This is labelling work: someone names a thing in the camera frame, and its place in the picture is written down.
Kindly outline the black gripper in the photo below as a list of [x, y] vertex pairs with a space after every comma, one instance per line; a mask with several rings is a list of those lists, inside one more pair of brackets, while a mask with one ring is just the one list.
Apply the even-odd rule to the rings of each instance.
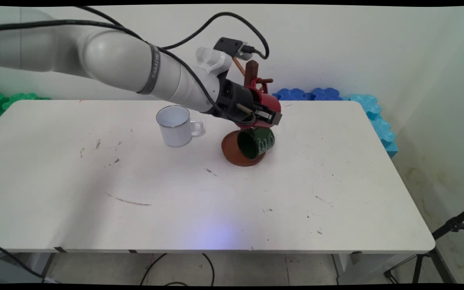
[[254, 106], [254, 93], [250, 88], [236, 84], [230, 80], [219, 82], [219, 93], [215, 104], [215, 117], [233, 121], [237, 124], [278, 125], [282, 113], [268, 106]]

